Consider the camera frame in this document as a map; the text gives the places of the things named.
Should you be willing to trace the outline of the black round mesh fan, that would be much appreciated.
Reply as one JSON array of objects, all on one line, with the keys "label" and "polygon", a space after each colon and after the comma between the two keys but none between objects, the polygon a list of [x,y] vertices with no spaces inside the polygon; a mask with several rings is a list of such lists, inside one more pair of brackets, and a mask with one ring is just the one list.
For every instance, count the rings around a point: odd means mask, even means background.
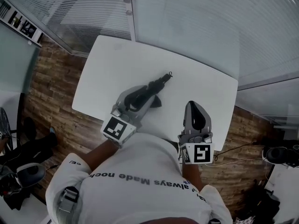
[{"label": "black round mesh fan", "polygon": [[11,130],[8,121],[7,114],[4,108],[0,107],[0,140],[8,138],[8,143],[6,144],[6,149],[9,151],[13,150],[13,142],[11,138]]}]

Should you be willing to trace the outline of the patterned pink cloth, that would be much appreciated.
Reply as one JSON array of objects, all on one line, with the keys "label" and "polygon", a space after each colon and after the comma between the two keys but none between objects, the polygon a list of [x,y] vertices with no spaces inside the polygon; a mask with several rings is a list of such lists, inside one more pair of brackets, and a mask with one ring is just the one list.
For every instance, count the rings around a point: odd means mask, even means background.
[{"label": "patterned pink cloth", "polygon": [[255,219],[256,219],[255,216],[248,217],[244,220],[236,218],[234,224],[254,224]]}]

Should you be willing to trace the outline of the person's left forearm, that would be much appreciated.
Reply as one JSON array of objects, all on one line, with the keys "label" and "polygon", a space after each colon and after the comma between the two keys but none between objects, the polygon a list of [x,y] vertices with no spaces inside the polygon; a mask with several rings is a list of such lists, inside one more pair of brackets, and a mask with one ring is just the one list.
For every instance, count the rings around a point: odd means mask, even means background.
[{"label": "person's left forearm", "polygon": [[89,166],[91,171],[94,171],[100,164],[112,157],[118,149],[111,140],[106,140],[94,150],[82,154],[80,158]]}]

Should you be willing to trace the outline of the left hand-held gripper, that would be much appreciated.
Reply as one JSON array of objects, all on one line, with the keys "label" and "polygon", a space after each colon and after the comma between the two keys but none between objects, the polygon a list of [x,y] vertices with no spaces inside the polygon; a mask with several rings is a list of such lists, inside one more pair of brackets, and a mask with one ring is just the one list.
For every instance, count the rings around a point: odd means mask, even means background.
[{"label": "left hand-held gripper", "polygon": [[[138,85],[123,91],[102,124],[101,133],[118,148],[122,148],[124,143],[136,133],[136,126],[141,125],[141,120],[155,99],[153,95],[143,105],[133,106],[136,97],[140,93],[143,94],[146,89],[146,85]],[[129,116],[121,109],[129,109]]]}]

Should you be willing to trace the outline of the black bag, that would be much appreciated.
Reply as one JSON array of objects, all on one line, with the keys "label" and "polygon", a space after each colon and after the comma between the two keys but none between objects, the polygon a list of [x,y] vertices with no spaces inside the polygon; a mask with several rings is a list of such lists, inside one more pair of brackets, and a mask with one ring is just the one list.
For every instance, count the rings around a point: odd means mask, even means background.
[{"label": "black bag", "polygon": [[274,217],[280,210],[280,201],[269,191],[261,187],[249,190],[245,198],[243,217],[252,217],[252,224],[274,224]]}]

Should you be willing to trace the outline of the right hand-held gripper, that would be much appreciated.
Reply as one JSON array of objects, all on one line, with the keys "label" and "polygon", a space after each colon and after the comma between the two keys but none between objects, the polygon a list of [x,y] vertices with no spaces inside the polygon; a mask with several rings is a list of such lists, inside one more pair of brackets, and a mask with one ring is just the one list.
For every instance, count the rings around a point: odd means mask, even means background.
[{"label": "right hand-held gripper", "polygon": [[[211,118],[206,110],[195,101],[189,101],[185,106],[183,127],[178,138],[184,163],[212,163],[214,143],[212,142]],[[192,128],[198,132],[191,133]]]}]

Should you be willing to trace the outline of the framed black and white pictures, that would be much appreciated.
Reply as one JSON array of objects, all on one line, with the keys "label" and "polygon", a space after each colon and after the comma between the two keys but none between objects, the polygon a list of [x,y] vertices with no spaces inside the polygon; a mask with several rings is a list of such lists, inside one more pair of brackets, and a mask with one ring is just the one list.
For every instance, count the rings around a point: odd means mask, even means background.
[{"label": "framed black and white pictures", "polygon": [[0,21],[40,45],[43,32],[4,0],[0,0]]}]

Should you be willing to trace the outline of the black cloth item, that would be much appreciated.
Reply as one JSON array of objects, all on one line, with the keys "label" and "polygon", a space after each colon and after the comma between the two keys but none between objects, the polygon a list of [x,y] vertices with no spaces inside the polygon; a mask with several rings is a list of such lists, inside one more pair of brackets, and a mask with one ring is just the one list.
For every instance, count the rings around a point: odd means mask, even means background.
[{"label": "black cloth item", "polygon": [[125,110],[139,111],[145,103],[153,96],[154,100],[150,105],[150,108],[159,108],[162,106],[162,102],[157,94],[164,88],[165,83],[172,77],[172,72],[166,73],[163,77],[149,82],[148,85],[141,87],[135,92],[127,95],[124,99]]}]

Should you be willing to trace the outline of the white table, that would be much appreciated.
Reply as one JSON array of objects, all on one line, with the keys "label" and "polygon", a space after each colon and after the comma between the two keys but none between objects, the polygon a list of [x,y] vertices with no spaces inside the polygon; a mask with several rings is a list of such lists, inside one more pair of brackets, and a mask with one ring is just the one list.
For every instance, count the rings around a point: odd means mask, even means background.
[{"label": "white table", "polygon": [[109,36],[98,36],[89,53],[72,108],[104,120],[119,95],[171,73],[159,93],[162,106],[149,110],[140,132],[176,141],[183,130],[185,106],[195,101],[211,118],[212,142],[222,150],[237,95],[236,79],[185,56]]}]

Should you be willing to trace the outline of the person's right forearm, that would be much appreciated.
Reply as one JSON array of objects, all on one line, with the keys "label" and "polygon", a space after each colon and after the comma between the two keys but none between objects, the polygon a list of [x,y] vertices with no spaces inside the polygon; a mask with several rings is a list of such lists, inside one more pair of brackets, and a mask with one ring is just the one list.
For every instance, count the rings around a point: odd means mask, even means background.
[{"label": "person's right forearm", "polygon": [[182,176],[187,179],[198,191],[204,188],[204,184],[201,180],[199,167],[196,164],[182,163]]}]

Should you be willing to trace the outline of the person's white printed t-shirt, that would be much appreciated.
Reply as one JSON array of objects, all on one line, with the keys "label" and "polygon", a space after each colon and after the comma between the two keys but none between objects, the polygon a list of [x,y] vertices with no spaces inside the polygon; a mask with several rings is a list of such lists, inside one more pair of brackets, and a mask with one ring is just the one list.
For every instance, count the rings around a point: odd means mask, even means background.
[{"label": "person's white printed t-shirt", "polygon": [[233,224],[218,190],[210,185],[198,190],[189,183],[181,175],[175,148],[149,134],[134,134],[95,170],[69,154],[45,194],[54,222],[54,198],[77,182],[82,202],[78,224],[141,224],[166,217],[185,217],[199,224],[216,218],[221,224]]}]

